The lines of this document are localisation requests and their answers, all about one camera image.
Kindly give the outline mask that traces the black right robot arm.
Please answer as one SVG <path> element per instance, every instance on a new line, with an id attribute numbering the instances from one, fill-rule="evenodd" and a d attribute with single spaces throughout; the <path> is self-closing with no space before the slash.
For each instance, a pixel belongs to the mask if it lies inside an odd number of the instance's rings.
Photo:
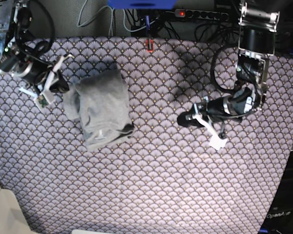
<path id="1" fill-rule="evenodd" d="M 55 41 L 55 26 L 48 10 L 37 0 L 35 3 L 45 13 L 50 25 L 50 38 L 38 42 L 34 47 L 28 46 L 26 43 L 35 39 L 29 31 L 33 19 L 30 3 L 29 0 L 6 0 L 2 4 L 0 74 L 10 74 L 24 80 L 28 87 L 33 87 L 39 94 L 39 86 L 45 85 L 55 65 L 41 59 L 43 54 L 51 50 Z"/>

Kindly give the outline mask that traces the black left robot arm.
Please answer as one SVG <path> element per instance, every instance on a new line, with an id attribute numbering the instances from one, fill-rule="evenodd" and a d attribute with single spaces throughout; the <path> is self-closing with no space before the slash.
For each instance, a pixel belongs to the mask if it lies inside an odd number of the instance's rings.
<path id="1" fill-rule="evenodd" d="M 195 118 L 214 124 L 227 120 L 241 122 L 244 117 L 261 109 L 267 95 L 267 73 L 269 57 L 275 53 L 275 37 L 280 13 L 267 12 L 256 0 L 240 2 L 238 62 L 236 82 L 233 89 L 222 88 L 215 77 L 216 61 L 229 44 L 214 53 L 210 68 L 210 79 L 215 88 L 227 96 L 193 104 L 192 108 L 181 113 L 177 123 L 183 127 L 202 127 Z"/>

